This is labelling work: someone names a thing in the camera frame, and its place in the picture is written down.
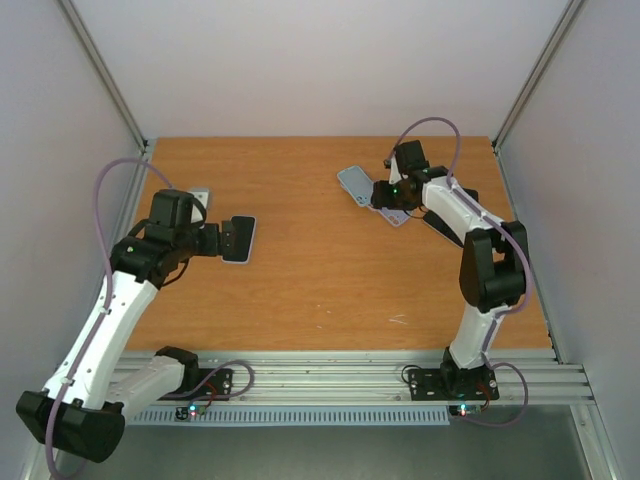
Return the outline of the black phone green edge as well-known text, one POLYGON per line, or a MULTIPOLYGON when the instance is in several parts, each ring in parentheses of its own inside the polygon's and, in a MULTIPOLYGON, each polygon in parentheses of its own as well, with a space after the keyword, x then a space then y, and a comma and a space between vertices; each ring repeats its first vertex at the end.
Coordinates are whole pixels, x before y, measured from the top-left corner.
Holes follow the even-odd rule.
POLYGON ((256 230, 256 218, 236 215, 231 218, 234 228, 233 245, 230 253, 223 255, 226 263, 247 264, 250 260, 256 230))

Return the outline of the lavender phone case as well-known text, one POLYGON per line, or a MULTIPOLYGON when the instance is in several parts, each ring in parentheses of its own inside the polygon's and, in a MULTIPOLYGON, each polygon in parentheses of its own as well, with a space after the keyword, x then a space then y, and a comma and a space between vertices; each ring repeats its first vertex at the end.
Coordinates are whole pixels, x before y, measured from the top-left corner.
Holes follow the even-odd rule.
POLYGON ((257 220, 253 216, 236 215, 230 219, 230 228, 223 228, 223 261, 247 264, 253 249, 257 220))

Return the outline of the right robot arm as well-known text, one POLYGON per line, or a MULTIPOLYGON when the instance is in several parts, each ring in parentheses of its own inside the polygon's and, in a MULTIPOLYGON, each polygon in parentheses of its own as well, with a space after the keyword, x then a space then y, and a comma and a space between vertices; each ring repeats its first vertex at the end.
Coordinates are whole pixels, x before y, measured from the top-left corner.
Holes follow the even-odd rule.
POLYGON ((375 209, 424 207, 462 244, 459 273, 464 314, 445 349, 436 390, 447 400, 468 399, 491 381, 488 351, 506 315, 527 294, 531 271, 527 232, 484 209, 443 167, 432 167, 418 140, 400 143, 385 161, 387 181, 373 186, 375 209))

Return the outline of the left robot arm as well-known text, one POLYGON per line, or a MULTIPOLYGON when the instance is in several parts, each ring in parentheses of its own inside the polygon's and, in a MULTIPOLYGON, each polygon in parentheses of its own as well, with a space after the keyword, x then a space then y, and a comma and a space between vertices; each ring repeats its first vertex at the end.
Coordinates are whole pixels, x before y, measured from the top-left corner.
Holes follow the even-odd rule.
POLYGON ((206 220, 209 190, 163 189, 148 218, 113 247, 96 303, 62 364, 39 391, 25 391, 16 413, 43 445, 95 463, 109 458, 126 424, 157 401, 196 402, 232 397, 228 363, 200 366, 198 356, 165 346, 138 371, 111 381, 121 354, 160 290, 177 281, 194 257, 227 257, 235 228, 206 220))

